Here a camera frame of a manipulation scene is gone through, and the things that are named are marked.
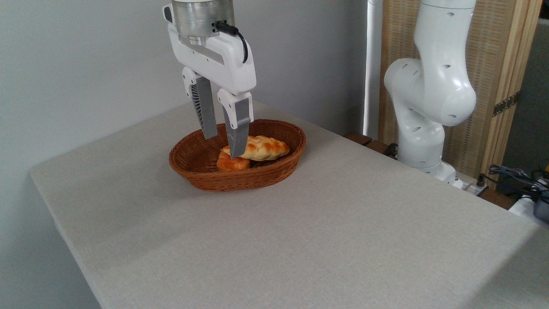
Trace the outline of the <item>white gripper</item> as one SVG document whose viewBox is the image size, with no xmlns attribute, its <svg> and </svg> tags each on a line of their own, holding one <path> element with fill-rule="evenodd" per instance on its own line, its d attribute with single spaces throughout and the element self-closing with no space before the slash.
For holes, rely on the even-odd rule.
<svg viewBox="0 0 549 309">
<path fill-rule="evenodd" d="M 231 158 L 246 149 L 249 124 L 254 121 L 249 91 L 256 86 L 251 48 L 247 53 L 237 35 L 223 33 L 217 23 L 235 25 L 232 4 L 168 4 L 163 7 L 173 53 L 184 65 L 182 76 L 205 139 L 218 135 L 211 82 L 222 89 Z"/>
</svg>

